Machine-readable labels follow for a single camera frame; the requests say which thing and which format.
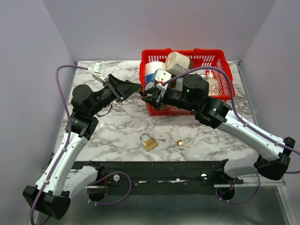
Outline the large brass padlock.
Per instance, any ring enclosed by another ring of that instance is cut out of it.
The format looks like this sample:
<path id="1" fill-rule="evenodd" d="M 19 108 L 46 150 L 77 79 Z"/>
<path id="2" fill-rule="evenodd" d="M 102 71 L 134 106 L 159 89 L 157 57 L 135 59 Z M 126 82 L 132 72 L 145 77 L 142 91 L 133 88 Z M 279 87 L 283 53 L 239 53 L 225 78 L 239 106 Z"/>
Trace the large brass padlock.
<path id="1" fill-rule="evenodd" d="M 143 141 L 144 136 L 147 136 L 148 138 L 145 142 Z M 142 133 L 140 135 L 140 141 L 142 142 L 147 152 L 151 151 L 152 149 L 158 146 L 157 141 L 148 133 Z"/>

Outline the small brass padlock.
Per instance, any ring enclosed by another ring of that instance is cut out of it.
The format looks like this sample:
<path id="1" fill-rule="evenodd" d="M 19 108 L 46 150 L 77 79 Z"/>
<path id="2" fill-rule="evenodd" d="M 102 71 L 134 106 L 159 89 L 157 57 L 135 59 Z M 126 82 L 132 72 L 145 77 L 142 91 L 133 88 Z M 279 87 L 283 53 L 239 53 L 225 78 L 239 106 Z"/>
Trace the small brass padlock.
<path id="1" fill-rule="evenodd" d="M 184 138 L 184 139 L 178 140 L 177 141 L 177 145 L 178 146 L 182 146 L 182 145 L 184 145 L 184 144 L 186 144 L 188 142 L 190 142 L 190 138 Z"/>

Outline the yellow black padlock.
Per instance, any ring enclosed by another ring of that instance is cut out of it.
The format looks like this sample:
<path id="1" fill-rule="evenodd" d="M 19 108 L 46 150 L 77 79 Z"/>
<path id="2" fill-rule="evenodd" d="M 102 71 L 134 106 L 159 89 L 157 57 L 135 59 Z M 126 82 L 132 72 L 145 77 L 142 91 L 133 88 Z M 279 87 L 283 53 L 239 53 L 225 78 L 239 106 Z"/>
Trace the yellow black padlock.
<path id="1" fill-rule="evenodd" d="M 137 91 L 136 91 L 136 93 L 141 94 L 143 92 L 142 91 L 143 86 L 140 83 L 137 83 L 137 82 L 133 82 L 133 84 L 138 88 Z"/>

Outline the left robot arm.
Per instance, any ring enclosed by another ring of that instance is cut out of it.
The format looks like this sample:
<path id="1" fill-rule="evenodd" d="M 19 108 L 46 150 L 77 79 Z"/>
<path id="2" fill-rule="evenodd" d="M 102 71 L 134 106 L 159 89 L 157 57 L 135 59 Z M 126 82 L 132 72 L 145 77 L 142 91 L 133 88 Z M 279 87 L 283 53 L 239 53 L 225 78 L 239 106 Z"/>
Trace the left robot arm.
<path id="1" fill-rule="evenodd" d="M 61 219 L 67 212 L 75 190 L 91 182 L 99 185 L 104 174 L 100 166 L 87 166 L 73 184 L 66 184 L 67 175 L 77 156 L 94 133 L 98 119 L 96 115 L 113 101 L 122 102 L 142 89 L 142 85 L 122 81 L 112 74 L 105 79 L 103 89 L 92 91 L 86 85 L 76 86 L 72 92 L 72 113 L 68 113 L 60 147 L 42 177 L 33 186 L 26 186 L 22 193 L 29 206 L 54 219 Z"/>

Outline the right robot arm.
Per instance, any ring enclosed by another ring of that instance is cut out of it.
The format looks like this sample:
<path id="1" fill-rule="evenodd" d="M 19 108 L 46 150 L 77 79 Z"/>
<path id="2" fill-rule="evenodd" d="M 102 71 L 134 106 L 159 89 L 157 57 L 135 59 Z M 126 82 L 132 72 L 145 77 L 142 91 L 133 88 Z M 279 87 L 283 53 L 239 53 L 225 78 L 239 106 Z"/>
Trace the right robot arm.
<path id="1" fill-rule="evenodd" d="M 182 90 L 152 87 L 146 90 L 142 100 L 157 110 L 170 105 L 190 111 L 201 124 L 228 133 L 256 151 L 249 157 L 223 160 L 215 173 L 218 182 L 225 184 L 232 178 L 251 174 L 280 180 L 289 167 L 295 140 L 275 137 L 262 130 L 236 114 L 231 105 L 208 93 L 208 82 L 199 75 L 191 74 L 183 78 Z"/>

